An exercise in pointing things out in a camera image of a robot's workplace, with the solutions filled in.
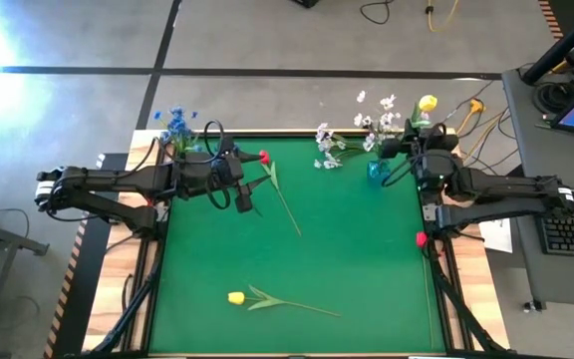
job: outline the gray floor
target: gray floor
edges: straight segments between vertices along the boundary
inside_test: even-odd
[[[552,43],[536,0],[462,2],[452,25],[431,34],[424,1],[397,1],[392,18],[376,26],[360,16],[368,1],[321,0],[304,10],[288,0],[183,0],[165,61],[171,68],[336,69],[500,72],[534,61]],[[150,67],[171,0],[0,0],[0,65]],[[449,4],[436,4],[443,21]],[[383,15],[373,9],[374,16]],[[76,224],[38,213],[35,175],[59,165],[93,166],[100,153],[124,152],[147,86],[147,76],[0,75],[0,208],[20,207],[31,237],[51,243],[46,257],[21,252],[0,296],[0,351],[15,358],[41,356],[74,241]],[[438,97],[432,114],[442,120],[485,82],[467,80],[348,80],[168,77],[160,80],[152,110],[183,105],[228,128],[310,128],[321,122],[351,127],[357,112],[374,114],[378,100],[398,96],[407,113],[421,95]],[[365,104],[355,97],[368,92]],[[506,106],[500,83],[481,96],[490,118]],[[456,126],[463,107],[448,124]],[[158,128],[150,121],[148,128]],[[512,132],[510,121],[504,128]],[[481,129],[462,141],[469,149]],[[493,164],[515,142],[494,132],[482,159]],[[515,155],[495,169],[507,173]],[[75,211],[64,216],[76,216]],[[0,225],[23,230],[13,213]],[[574,357],[574,306],[551,304],[526,315],[529,299],[519,258],[490,254],[512,347],[530,354]],[[41,305],[31,317],[27,303]]]

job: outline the yellow flower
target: yellow flower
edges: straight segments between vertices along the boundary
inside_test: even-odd
[[[423,112],[431,112],[437,106],[437,98],[433,95],[424,95],[420,99],[418,106]]]
[[[227,294],[227,300],[232,304],[242,305],[245,302],[245,293],[231,292]]]

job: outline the green table surface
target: green table surface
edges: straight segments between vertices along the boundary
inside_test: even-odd
[[[372,155],[315,169],[322,154],[313,139],[237,143],[270,154],[302,236],[269,180],[252,196],[260,214],[238,213],[234,192],[227,210],[205,196],[176,200],[150,352],[443,352],[429,264],[415,243],[423,224],[413,177],[388,188],[371,185]],[[265,175],[259,163],[244,170],[245,180]],[[248,311],[251,301],[227,301],[228,292],[252,295],[249,284],[341,316],[283,305]]]

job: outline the white paper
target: white paper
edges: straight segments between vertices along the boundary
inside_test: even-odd
[[[484,237],[484,246],[507,253],[513,252],[513,244],[510,238],[510,220],[497,219],[479,224],[479,231]]]

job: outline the teal vase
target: teal vase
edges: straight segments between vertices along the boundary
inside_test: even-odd
[[[367,179],[374,186],[380,186],[390,173],[391,169],[387,160],[369,161],[367,163]]]

